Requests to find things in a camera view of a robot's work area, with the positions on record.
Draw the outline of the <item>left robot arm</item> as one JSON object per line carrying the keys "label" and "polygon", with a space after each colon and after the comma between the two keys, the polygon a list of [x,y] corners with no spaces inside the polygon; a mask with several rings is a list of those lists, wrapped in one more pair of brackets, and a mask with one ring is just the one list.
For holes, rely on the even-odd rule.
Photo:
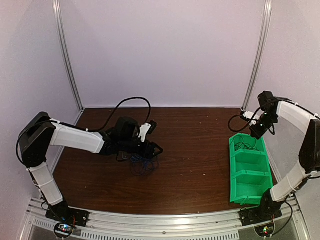
{"label": "left robot arm", "polygon": [[139,125],[131,117],[120,117],[115,126],[107,130],[79,128],[40,112],[19,134],[15,153],[26,167],[36,186],[45,197],[52,213],[61,222],[72,218],[72,211],[66,207],[52,172],[47,164],[47,151],[51,146],[60,146],[87,151],[103,156],[124,152],[144,160],[152,160],[163,153],[163,149],[147,139],[156,129],[153,120]]}

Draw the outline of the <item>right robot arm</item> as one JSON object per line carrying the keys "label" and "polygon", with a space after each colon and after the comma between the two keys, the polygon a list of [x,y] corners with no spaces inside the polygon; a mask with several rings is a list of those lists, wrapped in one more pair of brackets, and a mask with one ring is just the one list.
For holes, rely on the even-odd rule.
{"label": "right robot arm", "polygon": [[250,135],[259,140],[279,119],[285,120],[301,132],[303,141],[297,151],[292,170],[263,195],[256,210],[259,220],[268,220],[308,179],[320,171],[320,117],[285,97],[276,97],[270,91],[258,95],[259,108],[251,117]]}

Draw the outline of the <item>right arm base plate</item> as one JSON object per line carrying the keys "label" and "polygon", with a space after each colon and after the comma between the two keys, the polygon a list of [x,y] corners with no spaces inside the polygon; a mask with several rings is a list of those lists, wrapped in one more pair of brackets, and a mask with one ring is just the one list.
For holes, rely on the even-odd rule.
{"label": "right arm base plate", "polygon": [[276,232],[275,219],[282,216],[281,203],[258,207],[242,208],[238,214],[243,227],[253,225],[255,233],[261,238],[270,238]]}

